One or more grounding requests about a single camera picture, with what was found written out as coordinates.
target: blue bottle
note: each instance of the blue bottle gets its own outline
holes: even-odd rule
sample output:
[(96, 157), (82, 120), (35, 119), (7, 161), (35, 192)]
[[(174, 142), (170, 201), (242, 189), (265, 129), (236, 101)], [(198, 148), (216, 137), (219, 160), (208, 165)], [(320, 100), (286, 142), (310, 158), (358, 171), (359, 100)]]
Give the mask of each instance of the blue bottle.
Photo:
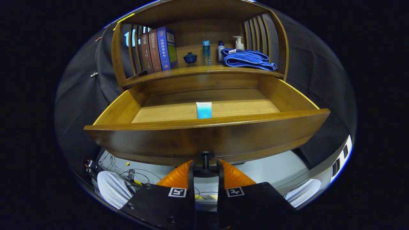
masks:
[(204, 62), (210, 62), (210, 41), (202, 41), (203, 44), (203, 60)]

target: folded towel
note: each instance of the folded towel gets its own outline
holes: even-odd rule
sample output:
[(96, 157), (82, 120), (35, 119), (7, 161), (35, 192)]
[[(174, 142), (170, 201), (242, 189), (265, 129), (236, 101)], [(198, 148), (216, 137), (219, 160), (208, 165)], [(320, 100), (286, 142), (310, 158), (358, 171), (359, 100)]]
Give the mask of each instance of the folded towel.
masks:
[(254, 67), (258, 69), (274, 71), (277, 69), (275, 63), (268, 63), (265, 59), (268, 56), (259, 51), (242, 51), (233, 49), (223, 49), (221, 53), (225, 56), (223, 61), (230, 67)]
[(223, 54), (224, 57), (226, 57), (229, 54), (243, 54), (243, 55), (253, 56), (255, 58), (260, 58), (261, 60), (264, 60), (264, 61), (268, 61), (268, 56), (263, 54), (260, 51), (225, 48), (221, 50), (221, 53)]

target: yellow tape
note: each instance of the yellow tape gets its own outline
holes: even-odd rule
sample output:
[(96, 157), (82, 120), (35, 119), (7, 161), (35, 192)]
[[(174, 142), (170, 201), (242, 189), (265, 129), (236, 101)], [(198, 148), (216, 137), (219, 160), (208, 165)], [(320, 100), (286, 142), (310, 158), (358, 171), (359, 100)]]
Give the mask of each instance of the yellow tape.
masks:
[(124, 17), (123, 19), (119, 20), (119, 21), (117, 22), (117, 25), (115, 26), (115, 28), (114, 28), (112, 31), (114, 31), (114, 30), (117, 28), (118, 24), (119, 24), (121, 21), (123, 21), (123, 20), (125, 20), (125, 19), (127, 19), (127, 18), (129, 18), (129, 17), (132, 17), (132, 16), (134, 16), (134, 15), (135, 15), (135, 13), (130, 14), (130, 15)]
[(139, 181), (133, 179), (133, 182), (135, 182), (135, 184), (142, 186), (142, 183), (140, 183)]

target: shelf board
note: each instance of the shelf board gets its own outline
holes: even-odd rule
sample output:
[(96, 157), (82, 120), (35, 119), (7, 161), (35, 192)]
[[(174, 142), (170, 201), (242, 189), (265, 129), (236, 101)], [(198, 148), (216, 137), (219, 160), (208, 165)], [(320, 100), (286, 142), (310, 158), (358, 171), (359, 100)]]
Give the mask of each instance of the shelf board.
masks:
[(212, 117), (231, 117), (280, 110), (258, 89), (211, 89), (149, 97), (132, 123), (197, 119), (196, 102), (212, 102)]
[(198, 74), (259, 74), (266, 76), (274, 76), (280, 79), (284, 78), (284, 75), (278, 72), (272, 72), (268, 70), (261, 70), (255, 68), (229, 67), (220, 64), (176, 68), (161, 72), (155, 72), (152, 74), (146, 74), (146, 72), (144, 72), (142, 74), (137, 74), (128, 78), (127, 83), (124, 85), (124, 88), (130, 88), (141, 82), (154, 81), (171, 77), (192, 76)]
[(124, 23), (157, 28), (169, 23), (196, 19), (229, 18), (244, 22), (267, 11), (264, 7), (243, 0), (170, 0), (146, 8), (124, 20)]

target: book spine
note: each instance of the book spine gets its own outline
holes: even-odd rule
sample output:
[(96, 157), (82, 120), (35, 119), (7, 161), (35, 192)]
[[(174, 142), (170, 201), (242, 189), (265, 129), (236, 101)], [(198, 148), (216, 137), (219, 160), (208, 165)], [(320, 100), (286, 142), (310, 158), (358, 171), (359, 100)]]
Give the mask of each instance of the book spine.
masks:
[(161, 71), (156, 29), (149, 31), (149, 50), (151, 52), (153, 71)]
[(159, 46), (160, 62), (162, 64), (162, 69), (167, 70), (171, 68), (169, 62), (169, 52), (166, 40), (166, 29), (161, 27), (157, 29), (157, 43)]
[(153, 73), (151, 52), (149, 49), (149, 34), (144, 33), (141, 36), (141, 53), (145, 69), (148, 73)]

